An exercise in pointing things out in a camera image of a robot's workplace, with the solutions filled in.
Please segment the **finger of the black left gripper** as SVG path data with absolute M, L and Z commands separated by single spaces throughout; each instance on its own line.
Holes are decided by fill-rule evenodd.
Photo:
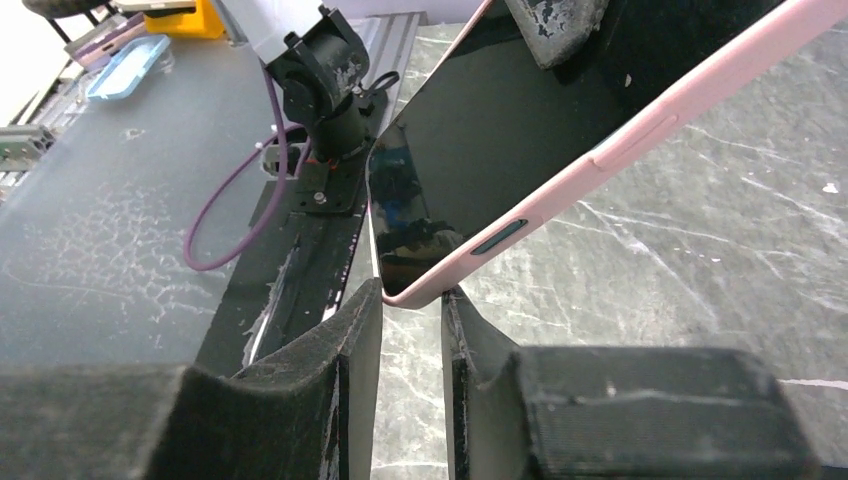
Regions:
M 506 0 L 537 65 L 549 70 L 572 57 L 600 28 L 609 0 Z

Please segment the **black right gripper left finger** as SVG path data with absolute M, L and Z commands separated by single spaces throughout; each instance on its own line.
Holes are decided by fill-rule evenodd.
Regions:
M 366 479 L 382 320 L 374 278 L 230 378 L 186 364 L 3 369 L 1 475 Z

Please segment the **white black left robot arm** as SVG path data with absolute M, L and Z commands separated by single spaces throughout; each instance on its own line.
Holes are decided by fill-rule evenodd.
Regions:
M 573 56 L 599 28 L 605 1 L 509 1 L 507 11 L 536 61 L 550 69 Z M 302 125 L 320 162 L 365 150 L 355 106 L 370 68 L 363 40 L 321 1 L 226 1 L 223 8 L 284 92 L 287 117 Z

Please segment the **pink phone case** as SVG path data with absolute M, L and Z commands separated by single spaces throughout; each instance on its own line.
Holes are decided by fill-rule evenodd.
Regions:
M 480 5 L 430 75 L 494 2 L 486 1 Z M 427 305 L 601 186 L 686 122 L 793 54 L 847 15 L 847 5 L 843 1 L 771 2 L 774 8 L 769 13 L 676 80 L 605 140 L 580 155 L 502 217 L 453 250 L 404 292 L 391 296 L 385 292 L 383 285 L 384 301 L 406 309 Z

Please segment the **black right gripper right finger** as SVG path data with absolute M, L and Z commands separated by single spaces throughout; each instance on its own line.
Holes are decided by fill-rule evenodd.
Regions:
M 442 296 L 454 479 L 818 479 L 757 357 L 704 347 L 521 346 Z

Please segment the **pink cased phone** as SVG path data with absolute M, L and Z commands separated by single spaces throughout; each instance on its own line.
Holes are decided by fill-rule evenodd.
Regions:
M 544 70 L 494 2 L 372 149 L 385 292 L 404 292 L 773 8 L 612 1 L 587 42 Z

